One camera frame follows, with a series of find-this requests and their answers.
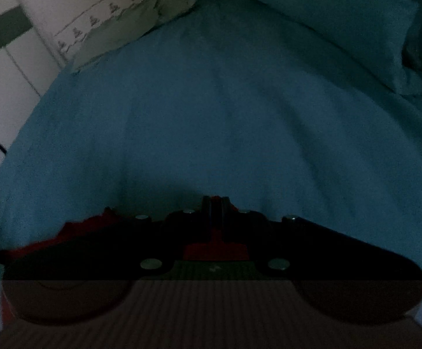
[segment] pillow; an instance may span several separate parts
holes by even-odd
[[[422,93],[422,77],[401,53],[417,0],[260,0],[347,51],[400,94]]]
[[[93,65],[101,55],[116,50],[188,12],[196,0],[143,0],[121,15],[103,22],[84,39],[74,57],[72,72]]]

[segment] wall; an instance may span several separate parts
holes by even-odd
[[[60,69],[18,0],[0,0],[0,164]]]

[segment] bed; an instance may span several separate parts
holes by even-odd
[[[163,219],[203,195],[422,268],[422,95],[257,0],[203,4],[60,73],[0,168],[0,249],[107,206]]]

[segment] red trim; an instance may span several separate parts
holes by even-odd
[[[118,216],[114,211],[106,208],[101,216],[94,216],[80,223],[68,222],[64,224],[64,227],[54,239],[40,241],[23,248],[6,251],[5,256],[10,261],[16,260],[17,258],[23,257],[39,249],[50,247],[55,244],[73,239],[74,237],[82,236],[90,232],[97,231],[101,228],[110,226],[114,223],[117,223],[120,219],[121,217]]]
[[[185,261],[248,261],[247,247],[238,243],[224,243],[221,231],[211,230],[209,243],[196,243],[185,246]]]

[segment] patterned fabric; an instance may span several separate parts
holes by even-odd
[[[93,29],[73,57],[72,72],[98,62],[106,52],[116,50],[142,37],[176,17],[189,12],[197,0],[142,0]]]
[[[72,59],[75,53],[80,50],[82,42],[92,29],[142,1],[100,0],[53,35],[60,54],[66,59]]]

